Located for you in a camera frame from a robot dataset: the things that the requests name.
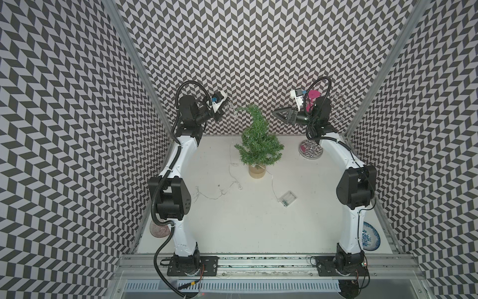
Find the right corner metal post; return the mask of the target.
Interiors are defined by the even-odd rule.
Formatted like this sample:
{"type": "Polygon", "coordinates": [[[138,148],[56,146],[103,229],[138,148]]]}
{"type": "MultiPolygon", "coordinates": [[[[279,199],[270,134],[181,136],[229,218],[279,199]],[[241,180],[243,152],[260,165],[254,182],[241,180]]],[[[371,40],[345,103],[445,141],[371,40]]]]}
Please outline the right corner metal post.
{"type": "Polygon", "coordinates": [[[431,1],[417,1],[416,5],[413,7],[410,16],[405,21],[405,24],[398,34],[398,37],[391,48],[390,53],[387,55],[382,67],[378,71],[376,78],[373,80],[370,89],[366,93],[363,101],[361,102],[356,114],[354,115],[349,127],[346,129],[344,138],[351,142],[352,135],[356,131],[359,123],[362,121],[363,116],[370,108],[375,96],[379,93],[381,86],[385,82],[389,72],[392,70],[392,67],[395,61],[398,59],[400,53],[405,48],[411,34],[414,29],[417,27],[422,16],[425,14],[428,6],[431,4],[431,1]]]}

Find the white ribbed vent strip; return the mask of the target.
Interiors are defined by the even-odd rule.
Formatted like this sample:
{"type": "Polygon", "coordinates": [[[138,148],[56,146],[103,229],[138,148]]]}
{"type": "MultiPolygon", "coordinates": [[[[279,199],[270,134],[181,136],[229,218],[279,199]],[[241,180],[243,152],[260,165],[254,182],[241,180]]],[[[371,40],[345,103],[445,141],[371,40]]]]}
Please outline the white ribbed vent strip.
{"type": "MultiPolygon", "coordinates": [[[[125,292],[167,292],[170,288],[160,280],[130,280],[125,292]]],[[[233,294],[280,294],[280,293],[339,293],[337,280],[206,280],[182,289],[182,293],[233,293],[233,294]]]]}

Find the aluminium front rail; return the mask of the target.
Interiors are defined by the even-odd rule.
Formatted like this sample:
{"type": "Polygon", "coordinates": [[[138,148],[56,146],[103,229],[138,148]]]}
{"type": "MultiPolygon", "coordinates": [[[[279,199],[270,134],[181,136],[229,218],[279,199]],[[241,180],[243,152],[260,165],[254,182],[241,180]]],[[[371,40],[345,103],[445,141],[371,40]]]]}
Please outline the aluminium front rail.
{"type": "MultiPolygon", "coordinates": [[[[207,279],[354,279],[320,277],[314,256],[327,254],[206,254],[219,257],[217,275],[207,279]]],[[[371,279],[425,279],[409,254],[366,255],[371,279]]]]}

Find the left corner metal post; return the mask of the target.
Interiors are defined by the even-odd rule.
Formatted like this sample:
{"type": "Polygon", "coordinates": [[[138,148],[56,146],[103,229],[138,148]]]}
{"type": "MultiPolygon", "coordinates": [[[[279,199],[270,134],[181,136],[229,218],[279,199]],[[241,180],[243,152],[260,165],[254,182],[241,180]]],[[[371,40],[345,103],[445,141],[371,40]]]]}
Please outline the left corner metal post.
{"type": "Polygon", "coordinates": [[[160,121],[162,122],[169,137],[173,138],[172,127],[169,123],[169,118],[163,109],[160,99],[153,87],[152,81],[150,80],[149,75],[146,71],[146,67],[143,65],[143,61],[141,60],[139,53],[134,46],[134,42],[131,39],[131,36],[126,28],[125,23],[123,22],[120,12],[118,11],[117,2],[104,0],[102,1],[102,3],[105,7],[106,13],[109,15],[112,26],[117,31],[118,37],[122,41],[123,46],[127,54],[129,55],[129,58],[131,59],[131,62],[133,63],[133,66],[136,69],[139,78],[144,85],[144,88],[153,104],[153,107],[156,110],[156,113],[158,114],[160,121]]]}

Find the blue white patterned plate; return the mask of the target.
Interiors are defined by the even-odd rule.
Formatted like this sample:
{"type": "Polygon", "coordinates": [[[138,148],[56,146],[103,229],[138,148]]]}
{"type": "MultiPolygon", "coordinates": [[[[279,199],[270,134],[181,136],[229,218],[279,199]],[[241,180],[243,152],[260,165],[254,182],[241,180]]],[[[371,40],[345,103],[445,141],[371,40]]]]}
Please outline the blue white patterned plate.
{"type": "Polygon", "coordinates": [[[366,251],[375,251],[381,245],[378,230],[371,224],[364,222],[362,231],[362,248],[366,251]]]}

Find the clear battery box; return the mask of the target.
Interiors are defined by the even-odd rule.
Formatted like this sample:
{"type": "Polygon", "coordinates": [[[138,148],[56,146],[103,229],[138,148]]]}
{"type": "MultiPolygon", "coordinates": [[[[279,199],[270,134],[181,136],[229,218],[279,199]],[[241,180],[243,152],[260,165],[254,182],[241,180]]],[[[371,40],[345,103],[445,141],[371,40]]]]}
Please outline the clear battery box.
{"type": "Polygon", "coordinates": [[[297,198],[298,197],[295,193],[293,193],[292,191],[287,191],[278,199],[278,202],[281,203],[285,208],[287,208],[292,203],[294,203],[297,198]]]}

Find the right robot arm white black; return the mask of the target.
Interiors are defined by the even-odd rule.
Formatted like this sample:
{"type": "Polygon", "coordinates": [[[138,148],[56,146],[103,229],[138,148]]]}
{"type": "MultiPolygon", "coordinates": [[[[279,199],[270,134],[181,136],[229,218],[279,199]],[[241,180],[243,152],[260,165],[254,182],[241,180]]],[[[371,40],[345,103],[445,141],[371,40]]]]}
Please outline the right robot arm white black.
{"type": "Polygon", "coordinates": [[[331,78],[321,76],[307,90],[292,91],[293,98],[302,100],[300,105],[277,108],[272,114],[283,123],[304,126],[307,140],[320,146],[343,170],[336,188],[336,198],[343,211],[336,254],[316,257],[316,267],[320,276],[358,278],[368,274],[362,232],[366,212],[375,207],[372,199],[377,170],[361,161],[331,124],[331,89],[331,78]]]}

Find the pink plastic wine glass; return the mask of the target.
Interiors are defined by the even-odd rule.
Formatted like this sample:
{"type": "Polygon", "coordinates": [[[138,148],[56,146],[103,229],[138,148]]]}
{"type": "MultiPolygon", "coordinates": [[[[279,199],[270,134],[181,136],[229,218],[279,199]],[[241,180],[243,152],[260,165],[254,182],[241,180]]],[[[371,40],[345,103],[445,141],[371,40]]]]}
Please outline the pink plastic wine glass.
{"type": "Polygon", "coordinates": [[[306,101],[305,101],[306,102],[306,112],[307,113],[311,112],[312,107],[313,107],[316,99],[319,98],[321,95],[322,95],[322,93],[317,91],[317,90],[311,90],[307,94],[307,98],[306,98],[306,101]]]}

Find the corner metal post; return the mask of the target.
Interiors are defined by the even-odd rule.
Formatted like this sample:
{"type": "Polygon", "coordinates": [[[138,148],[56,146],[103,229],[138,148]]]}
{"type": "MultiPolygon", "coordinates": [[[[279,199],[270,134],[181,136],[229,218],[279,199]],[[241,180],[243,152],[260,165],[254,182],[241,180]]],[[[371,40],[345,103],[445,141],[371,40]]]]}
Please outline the corner metal post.
{"type": "Polygon", "coordinates": [[[169,123],[169,118],[163,109],[160,99],[153,87],[152,81],[150,80],[149,75],[146,71],[146,67],[143,65],[143,61],[141,60],[139,53],[134,46],[134,42],[131,39],[131,36],[126,28],[125,23],[123,22],[120,12],[118,11],[117,2],[104,0],[102,1],[102,3],[105,7],[106,13],[109,15],[112,26],[117,31],[118,37],[122,41],[123,46],[127,54],[129,55],[129,58],[131,59],[131,62],[133,63],[133,66],[136,69],[139,78],[144,85],[144,88],[153,104],[153,107],[156,110],[156,113],[158,114],[160,121],[162,122],[169,137],[173,138],[172,127],[169,123]]]}
{"type": "Polygon", "coordinates": [[[422,16],[425,14],[428,6],[431,4],[431,1],[417,1],[416,5],[413,7],[410,16],[405,21],[405,24],[398,34],[398,37],[391,48],[390,53],[387,55],[382,67],[378,71],[376,78],[373,80],[370,89],[366,93],[363,101],[361,102],[356,114],[354,115],[349,127],[346,129],[344,138],[351,142],[352,135],[356,131],[359,123],[362,121],[363,116],[370,108],[375,96],[379,93],[381,86],[385,82],[389,72],[392,70],[392,67],[395,61],[398,59],[400,53],[405,48],[411,34],[414,29],[417,27],[422,16]]]}

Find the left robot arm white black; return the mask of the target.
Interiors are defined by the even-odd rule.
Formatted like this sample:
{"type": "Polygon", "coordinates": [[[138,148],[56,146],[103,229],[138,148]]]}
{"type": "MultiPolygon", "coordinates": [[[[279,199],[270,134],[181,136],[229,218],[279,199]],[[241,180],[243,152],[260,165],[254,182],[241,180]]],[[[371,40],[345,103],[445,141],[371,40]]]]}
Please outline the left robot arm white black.
{"type": "Polygon", "coordinates": [[[192,206],[192,197],[183,178],[195,151],[198,149],[207,122],[219,121],[229,102],[227,93],[217,91],[210,95],[205,87],[194,80],[182,83],[176,92],[174,104],[177,109],[171,134],[176,149],[169,154],[166,166],[159,176],[148,182],[151,197],[150,215],[152,223],[167,227],[169,234],[153,256],[153,266],[163,283],[182,299],[194,299],[198,294],[184,293],[162,273],[159,254],[170,242],[174,243],[169,266],[178,269],[181,276],[206,273],[206,264],[201,260],[199,245],[185,225],[185,216],[192,206]]]}

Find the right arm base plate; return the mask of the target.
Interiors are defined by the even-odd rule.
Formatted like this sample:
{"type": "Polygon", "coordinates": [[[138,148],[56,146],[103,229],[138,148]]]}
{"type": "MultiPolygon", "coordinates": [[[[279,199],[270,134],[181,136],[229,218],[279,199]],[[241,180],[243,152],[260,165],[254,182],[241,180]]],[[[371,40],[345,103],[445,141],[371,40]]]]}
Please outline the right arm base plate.
{"type": "Polygon", "coordinates": [[[314,256],[315,267],[320,277],[366,277],[368,270],[364,266],[364,260],[361,258],[352,258],[352,260],[336,260],[336,256],[314,256]]]}

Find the pink ribbed glass plate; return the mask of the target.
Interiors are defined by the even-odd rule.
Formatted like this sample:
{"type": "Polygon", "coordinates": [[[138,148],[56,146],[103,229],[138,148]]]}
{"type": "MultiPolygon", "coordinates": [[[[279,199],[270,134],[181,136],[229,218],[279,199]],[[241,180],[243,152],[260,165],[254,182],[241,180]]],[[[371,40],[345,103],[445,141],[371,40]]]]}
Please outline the pink ribbed glass plate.
{"type": "Polygon", "coordinates": [[[158,239],[166,238],[171,233],[170,225],[157,225],[153,221],[150,222],[149,225],[149,232],[150,234],[158,239]]]}

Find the small green christmas tree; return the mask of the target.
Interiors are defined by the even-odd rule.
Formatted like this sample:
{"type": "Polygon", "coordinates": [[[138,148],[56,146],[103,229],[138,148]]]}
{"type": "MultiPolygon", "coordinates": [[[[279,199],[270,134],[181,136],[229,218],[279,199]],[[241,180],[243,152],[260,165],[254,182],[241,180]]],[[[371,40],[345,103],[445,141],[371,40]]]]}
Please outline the small green christmas tree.
{"type": "Polygon", "coordinates": [[[247,165],[249,175],[254,179],[265,176],[266,167],[274,165],[282,158],[284,145],[278,137],[269,132],[270,124],[262,110],[255,104],[237,108],[251,117],[251,125],[241,135],[241,143],[235,148],[239,151],[240,161],[247,165]]]}

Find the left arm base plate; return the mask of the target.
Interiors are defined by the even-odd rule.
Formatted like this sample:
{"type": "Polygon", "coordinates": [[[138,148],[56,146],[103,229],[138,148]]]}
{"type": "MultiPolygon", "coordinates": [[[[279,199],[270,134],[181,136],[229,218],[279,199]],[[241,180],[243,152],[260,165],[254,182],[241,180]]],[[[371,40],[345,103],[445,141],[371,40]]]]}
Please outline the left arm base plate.
{"type": "Polygon", "coordinates": [[[217,275],[219,257],[201,255],[199,257],[179,257],[174,255],[168,267],[170,277],[215,277],[217,275]]]}

